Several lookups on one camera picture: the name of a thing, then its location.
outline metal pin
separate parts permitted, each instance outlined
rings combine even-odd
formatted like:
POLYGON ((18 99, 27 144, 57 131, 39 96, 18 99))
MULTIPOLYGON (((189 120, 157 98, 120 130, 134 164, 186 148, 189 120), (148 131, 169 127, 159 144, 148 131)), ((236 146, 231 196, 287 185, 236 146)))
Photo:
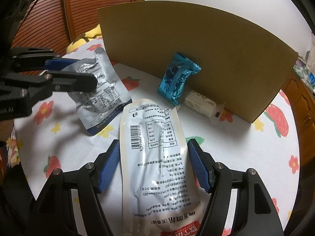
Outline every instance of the metal pin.
POLYGON ((61 172, 61 169, 55 169, 55 170, 53 171, 53 174, 54 174, 54 175, 59 175, 60 172, 61 172))
POLYGON ((46 80, 49 80, 51 77, 52 77, 51 74, 45 74, 45 75, 44 75, 44 78, 45 78, 46 80))
POLYGON ((224 165, 221 162, 216 162, 215 167, 217 167, 218 169, 222 169, 222 168, 224 168, 224 165))
POLYGON ((89 162, 89 163, 87 163, 87 164, 85 165, 85 167, 86 167, 87 169, 91 169, 91 168, 94 167, 94 163, 93 163, 93 162, 89 162))
POLYGON ((252 169, 252 168, 248 169, 248 172, 249 172, 250 174, 252 174, 252 175, 255 175, 255 174, 256 174, 256 170, 254 170, 254 169, 252 169))
POLYGON ((20 97, 24 97, 27 95, 27 89, 21 89, 19 93, 20 97))

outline small white wrapped snack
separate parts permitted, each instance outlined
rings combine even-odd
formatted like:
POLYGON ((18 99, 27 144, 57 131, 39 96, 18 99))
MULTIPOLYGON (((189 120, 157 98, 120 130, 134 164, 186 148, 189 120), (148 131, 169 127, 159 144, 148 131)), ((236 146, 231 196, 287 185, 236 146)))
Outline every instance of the small white wrapped snack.
POLYGON ((195 235, 203 213, 176 108, 149 99, 125 106, 120 157, 123 235, 195 235))
POLYGON ((205 117, 210 118, 213 124, 220 118, 224 108, 224 104, 217 105, 211 99, 194 90, 190 91, 185 97, 184 104, 205 117))
POLYGON ((116 74, 103 48, 94 51, 95 58, 84 58, 63 71, 90 73, 97 78, 97 87, 92 92, 70 92, 77 104, 77 113, 88 133, 102 131, 125 105, 132 102, 128 90, 116 74))

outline round table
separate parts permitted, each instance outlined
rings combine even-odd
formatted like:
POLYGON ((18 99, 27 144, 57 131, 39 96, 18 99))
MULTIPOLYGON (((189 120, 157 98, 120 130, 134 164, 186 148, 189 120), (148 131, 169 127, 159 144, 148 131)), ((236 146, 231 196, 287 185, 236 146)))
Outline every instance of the round table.
MULTIPOLYGON (((98 47, 104 47, 102 38, 80 46, 65 57, 93 58, 93 51, 98 47)), ((126 65, 115 62, 112 64, 133 100, 149 98, 162 108, 174 107, 157 93, 161 81, 159 78, 126 65)), ((216 125, 185 106, 179 109, 178 115, 186 140, 196 138, 201 148, 209 152, 215 161, 221 161, 234 170, 257 170, 269 191, 284 229, 296 198, 300 162, 296 126, 285 94, 280 91, 252 124, 227 110, 216 125)), ((75 102, 67 93, 55 92, 47 100, 37 103, 31 116, 15 120, 21 164, 34 197, 38 197, 54 168, 60 167, 63 171, 77 170, 105 152, 114 139, 119 139, 120 118, 121 114, 102 132, 89 136, 76 113, 75 102)), ((72 193, 78 232, 86 235, 77 191, 73 190, 72 193)), ((209 195, 202 188, 198 189, 198 193, 205 210, 209 195)), ((237 190, 232 190, 223 235, 228 235, 231 230, 236 196, 237 190)), ((122 235, 120 164, 111 186, 99 199, 114 235, 122 235)))

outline cardboard box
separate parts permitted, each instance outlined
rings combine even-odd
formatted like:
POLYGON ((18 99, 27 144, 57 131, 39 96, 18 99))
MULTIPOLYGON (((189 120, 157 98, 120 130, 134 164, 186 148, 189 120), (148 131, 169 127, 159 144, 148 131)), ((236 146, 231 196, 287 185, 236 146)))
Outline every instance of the cardboard box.
POLYGON ((207 6, 144 1, 98 9, 108 56, 162 78, 176 52, 201 71, 188 85, 253 122, 288 77, 297 53, 260 26, 207 6))

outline blue foil wrapper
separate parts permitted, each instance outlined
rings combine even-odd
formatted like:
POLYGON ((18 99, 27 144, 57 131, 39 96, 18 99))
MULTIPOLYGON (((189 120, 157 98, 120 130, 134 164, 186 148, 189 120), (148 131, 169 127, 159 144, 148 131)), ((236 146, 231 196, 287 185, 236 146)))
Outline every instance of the blue foil wrapper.
POLYGON ((188 59, 185 55, 176 53, 166 69, 157 92, 177 106, 186 80, 200 70, 200 66, 188 59))

